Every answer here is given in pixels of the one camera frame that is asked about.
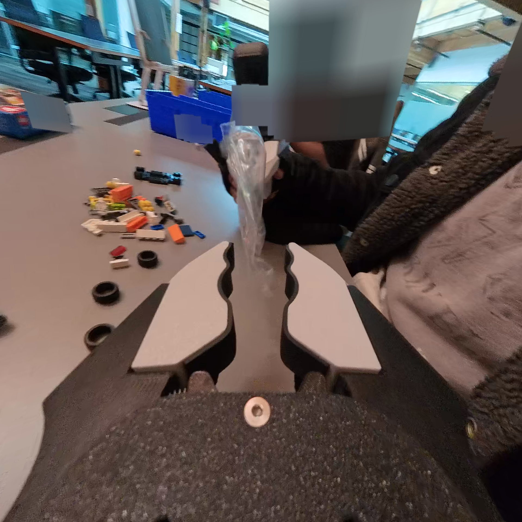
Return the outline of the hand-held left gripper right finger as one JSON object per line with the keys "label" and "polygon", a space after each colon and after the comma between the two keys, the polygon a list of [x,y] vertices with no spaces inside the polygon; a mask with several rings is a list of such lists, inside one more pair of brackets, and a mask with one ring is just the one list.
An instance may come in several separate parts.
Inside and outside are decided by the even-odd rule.
{"label": "hand-held left gripper right finger", "polygon": [[381,364],[349,285],[296,243],[285,253],[281,359],[294,374],[378,374]]}

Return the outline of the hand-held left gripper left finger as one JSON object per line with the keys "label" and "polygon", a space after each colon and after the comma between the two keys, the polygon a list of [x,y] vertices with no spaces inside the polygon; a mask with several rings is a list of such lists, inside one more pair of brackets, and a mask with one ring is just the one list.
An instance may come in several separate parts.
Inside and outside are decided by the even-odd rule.
{"label": "hand-held left gripper left finger", "polygon": [[178,271],[131,364],[138,372],[222,372],[235,356],[234,244],[223,241]]}

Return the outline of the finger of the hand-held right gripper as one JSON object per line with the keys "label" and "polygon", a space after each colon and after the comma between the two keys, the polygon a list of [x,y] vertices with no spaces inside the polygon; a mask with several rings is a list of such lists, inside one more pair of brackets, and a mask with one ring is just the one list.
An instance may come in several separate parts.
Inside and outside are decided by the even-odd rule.
{"label": "finger of the hand-held right gripper", "polygon": [[266,153],[265,174],[263,180],[263,197],[268,198],[271,194],[272,178],[279,168],[279,149],[281,142],[267,140],[264,142]]}

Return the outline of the clear plastic bag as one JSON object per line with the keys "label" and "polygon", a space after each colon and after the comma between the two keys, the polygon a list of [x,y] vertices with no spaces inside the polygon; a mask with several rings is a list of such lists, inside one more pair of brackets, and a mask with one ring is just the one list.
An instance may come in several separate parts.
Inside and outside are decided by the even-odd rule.
{"label": "clear plastic bag", "polygon": [[266,150],[258,129],[236,125],[234,121],[220,125],[221,152],[237,187],[240,235],[249,275],[258,290],[270,296],[274,286],[274,269],[262,256],[265,243],[263,202],[265,198]]}

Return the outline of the black lego chassis piece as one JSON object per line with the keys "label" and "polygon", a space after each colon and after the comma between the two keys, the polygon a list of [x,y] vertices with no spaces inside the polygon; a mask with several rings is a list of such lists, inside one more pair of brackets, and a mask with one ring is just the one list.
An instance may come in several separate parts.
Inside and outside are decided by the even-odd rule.
{"label": "black lego chassis piece", "polygon": [[144,167],[137,166],[134,170],[134,179],[147,181],[156,185],[182,185],[182,174],[178,172],[167,173],[162,171],[146,170]]}

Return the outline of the pile of lego pieces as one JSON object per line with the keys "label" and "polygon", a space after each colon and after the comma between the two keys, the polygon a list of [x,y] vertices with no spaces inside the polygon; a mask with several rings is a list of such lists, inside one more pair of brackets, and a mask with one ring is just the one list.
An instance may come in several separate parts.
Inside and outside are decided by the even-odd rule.
{"label": "pile of lego pieces", "polygon": [[206,238],[179,215],[169,195],[148,199],[118,178],[93,187],[84,205],[89,218],[80,226],[96,237],[115,233],[123,240],[163,242],[170,238],[175,244],[184,244],[186,238]]}

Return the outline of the blue lego set box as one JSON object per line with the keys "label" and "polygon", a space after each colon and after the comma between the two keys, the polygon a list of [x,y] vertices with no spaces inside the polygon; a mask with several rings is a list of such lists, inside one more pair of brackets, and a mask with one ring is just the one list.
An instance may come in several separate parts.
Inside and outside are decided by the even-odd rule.
{"label": "blue lego set box", "polygon": [[1,135],[27,139],[45,132],[31,125],[21,92],[1,85]]}

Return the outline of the blue plastic bin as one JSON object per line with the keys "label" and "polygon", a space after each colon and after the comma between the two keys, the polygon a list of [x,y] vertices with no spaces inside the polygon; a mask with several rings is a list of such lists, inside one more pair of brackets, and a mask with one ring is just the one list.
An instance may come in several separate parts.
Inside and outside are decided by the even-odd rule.
{"label": "blue plastic bin", "polygon": [[222,140],[221,124],[231,121],[231,97],[201,90],[198,97],[147,90],[151,130],[199,145]]}

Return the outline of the yellow purple box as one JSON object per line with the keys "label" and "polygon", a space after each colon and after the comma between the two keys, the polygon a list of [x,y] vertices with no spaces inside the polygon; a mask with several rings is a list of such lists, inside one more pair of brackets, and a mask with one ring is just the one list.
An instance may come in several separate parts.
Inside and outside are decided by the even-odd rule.
{"label": "yellow purple box", "polygon": [[193,98],[195,96],[195,80],[175,75],[169,75],[168,87],[174,96],[183,95]]}

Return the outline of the black table cover panel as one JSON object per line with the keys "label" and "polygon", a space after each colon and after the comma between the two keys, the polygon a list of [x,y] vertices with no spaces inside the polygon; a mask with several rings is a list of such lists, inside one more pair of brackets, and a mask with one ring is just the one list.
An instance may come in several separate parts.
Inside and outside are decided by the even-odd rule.
{"label": "black table cover panel", "polygon": [[129,104],[113,105],[104,109],[111,113],[111,116],[105,122],[116,126],[127,125],[149,117],[146,108],[134,107]]}

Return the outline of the grey printed sweatshirt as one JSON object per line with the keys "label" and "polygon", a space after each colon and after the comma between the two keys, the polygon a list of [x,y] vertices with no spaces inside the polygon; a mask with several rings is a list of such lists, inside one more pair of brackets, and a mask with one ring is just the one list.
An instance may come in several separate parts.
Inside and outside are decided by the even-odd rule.
{"label": "grey printed sweatshirt", "polygon": [[467,397],[521,347],[521,163],[356,287]]}

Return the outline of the dark board on easel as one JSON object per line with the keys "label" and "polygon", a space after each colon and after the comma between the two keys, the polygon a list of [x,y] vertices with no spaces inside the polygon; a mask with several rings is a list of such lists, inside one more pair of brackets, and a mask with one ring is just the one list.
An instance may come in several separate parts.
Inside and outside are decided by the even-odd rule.
{"label": "dark board on easel", "polygon": [[138,102],[147,108],[146,91],[164,86],[165,75],[175,75],[166,16],[161,1],[128,1],[141,65],[141,89]]}

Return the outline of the wooden desk black legs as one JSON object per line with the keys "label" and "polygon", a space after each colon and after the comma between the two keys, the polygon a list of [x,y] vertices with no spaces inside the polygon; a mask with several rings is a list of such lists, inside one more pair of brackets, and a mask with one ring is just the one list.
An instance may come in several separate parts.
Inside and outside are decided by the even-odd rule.
{"label": "wooden desk black legs", "polygon": [[14,54],[19,67],[31,78],[40,78],[56,86],[54,97],[59,94],[58,86],[45,77],[30,74],[20,64],[18,49],[44,49],[54,45],[58,48],[63,63],[89,70],[94,77],[89,82],[77,85],[78,94],[69,93],[78,101],[82,89],[90,91],[92,100],[99,95],[107,95],[109,99],[131,99],[136,96],[138,75],[134,66],[138,66],[138,52],[115,43],[96,40],[84,35],[58,30],[44,20],[43,13],[36,11],[28,4],[15,6],[11,4],[1,8],[1,24],[6,25],[14,40]]}

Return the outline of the black office chair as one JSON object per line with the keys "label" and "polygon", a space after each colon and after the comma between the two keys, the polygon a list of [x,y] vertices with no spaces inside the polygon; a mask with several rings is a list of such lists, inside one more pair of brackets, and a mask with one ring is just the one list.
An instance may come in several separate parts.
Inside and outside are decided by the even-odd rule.
{"label": "black office chair", "polygon": [[67,102],[78,101],[69,93],[69,87],[72,88],[73,94],[77,95],[77,85],[89,82],[94,77],[94,74],[87,69],[63,63],[58,48],[54,45],[44,49],[26,49],[20,46],[18,56],[25,71],[55,82],[59,89],[59,94],[56,96]]}

